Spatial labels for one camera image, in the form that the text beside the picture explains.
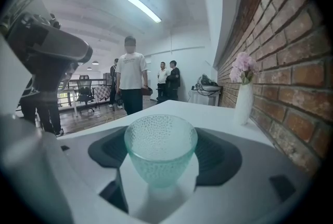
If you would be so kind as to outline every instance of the man in white t-shirt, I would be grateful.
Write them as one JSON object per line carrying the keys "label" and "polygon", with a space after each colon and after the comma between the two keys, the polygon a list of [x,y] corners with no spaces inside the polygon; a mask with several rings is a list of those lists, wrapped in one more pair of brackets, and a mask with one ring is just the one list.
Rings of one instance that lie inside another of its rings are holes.
{"label": "man in white t-shirt", "polygon": [[126,54],[117,64],[117,94],[121,93],[127,115],[143,109],[142,77],[144,88],[148,89],[147,63],[145,57],[135,52],[136,40],[132,36],[125,38]]}
{"label": "man in white t-shirt", "polygon": [[161,62],[161,69],[157,74],[158,84],[157,84],[157,92],[158,97],[162,97],[165,95],[165,80],[170,75],[170,72],[165,68],[165,62]]}

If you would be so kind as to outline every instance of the fluorescent light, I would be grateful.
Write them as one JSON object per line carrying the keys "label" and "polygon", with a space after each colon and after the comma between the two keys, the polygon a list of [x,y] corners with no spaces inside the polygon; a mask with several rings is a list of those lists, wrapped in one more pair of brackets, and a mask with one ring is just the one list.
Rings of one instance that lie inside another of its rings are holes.
{"label": "fluorescent light", "polygon": [[142,10],[146,15],[152,18],[155,22],[161,22],[161,19],[158,18],[156,14],[154,14],[145,4],[143,4],[139,0],[129,0],[130,3],[133,3],[136,7]]}

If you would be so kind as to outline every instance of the office chair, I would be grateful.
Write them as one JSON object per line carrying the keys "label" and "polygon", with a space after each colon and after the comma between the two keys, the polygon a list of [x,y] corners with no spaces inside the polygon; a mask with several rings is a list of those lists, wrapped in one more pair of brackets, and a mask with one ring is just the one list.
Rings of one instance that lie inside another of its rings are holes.
{"label": "office chair", "polygon": [[[80,75],[79,79],[88,80],[89,76]],[[77,83],[79,88],[79,97],[77,101],[85,103],[85,106],[79,107],[80,114],[82,114],[82,110],[84,109],[88,109],[88,111],[92,110],[93,112],[95,112],[93,108],[88,106],[88,102],[94,99],[93,94],[91,92],[92,81],[78,81]]]}

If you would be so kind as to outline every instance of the white t-shirt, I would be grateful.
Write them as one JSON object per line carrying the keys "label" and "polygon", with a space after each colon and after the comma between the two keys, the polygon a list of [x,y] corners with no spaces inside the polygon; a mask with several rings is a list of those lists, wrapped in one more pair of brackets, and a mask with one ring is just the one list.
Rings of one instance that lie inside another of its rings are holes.
{"label": "white t-shirt", "polygon": [[165,80],[170,75],[170,72],[167,69],[164,69],[164,71],[160,70],[157,75],[158,75],[158,83],[165,84]]}
{"label": "white t-shirt", "polygon": [[122,55],[116,72],[120,73],[120,89],[141,89],[142,72],[147,70],[145,57],[137,52]]}

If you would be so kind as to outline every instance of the human hair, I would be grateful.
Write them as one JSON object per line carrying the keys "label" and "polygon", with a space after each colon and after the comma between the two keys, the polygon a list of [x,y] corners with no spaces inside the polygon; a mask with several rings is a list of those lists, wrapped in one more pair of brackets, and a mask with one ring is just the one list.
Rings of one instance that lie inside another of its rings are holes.
{"label": "human hair", "polygon": [[132,41],[134,44],[136,44],[136,39],[130,35],[125,38],[125,44],[129,41]]}

